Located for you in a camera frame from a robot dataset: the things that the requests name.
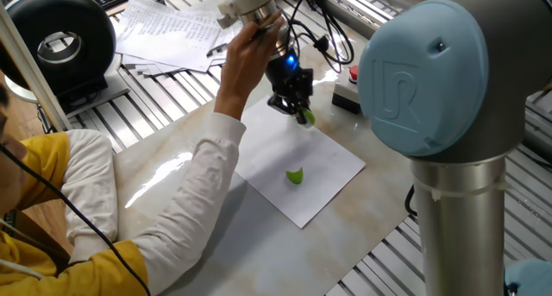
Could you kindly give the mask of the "person's right hand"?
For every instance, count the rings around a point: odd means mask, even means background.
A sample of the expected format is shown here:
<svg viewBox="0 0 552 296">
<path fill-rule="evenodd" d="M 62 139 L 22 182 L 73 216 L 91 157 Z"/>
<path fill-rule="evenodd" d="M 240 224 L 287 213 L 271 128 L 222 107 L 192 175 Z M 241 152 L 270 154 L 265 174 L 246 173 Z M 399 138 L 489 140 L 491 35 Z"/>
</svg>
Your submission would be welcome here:
<svg viewBox="0 0 552 296">
<path fill-rule="evenodd" d="M 250 22 L 230 42 L 214 111 L 240 120 L 273 55 L 285 18 L 278 11 L 260 26 Z"/>
</svg>

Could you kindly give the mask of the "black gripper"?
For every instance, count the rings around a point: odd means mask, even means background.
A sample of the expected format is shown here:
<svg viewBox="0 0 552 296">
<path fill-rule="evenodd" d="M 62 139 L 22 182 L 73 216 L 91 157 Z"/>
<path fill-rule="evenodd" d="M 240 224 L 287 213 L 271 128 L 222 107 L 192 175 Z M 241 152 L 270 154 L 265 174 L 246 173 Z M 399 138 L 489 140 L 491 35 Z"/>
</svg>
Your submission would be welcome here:
<svg viewBox="0 0 552 296">
<path fill-rule="evenodd" d="M 298 124 L 307 125 L 306 115 L 313 95 L 313 70 L 302 68 L 294 50 L 270 60 L 265 72 L 273 95 L 267 105 L 285 115 L 294 115 Z"/>
</svg>

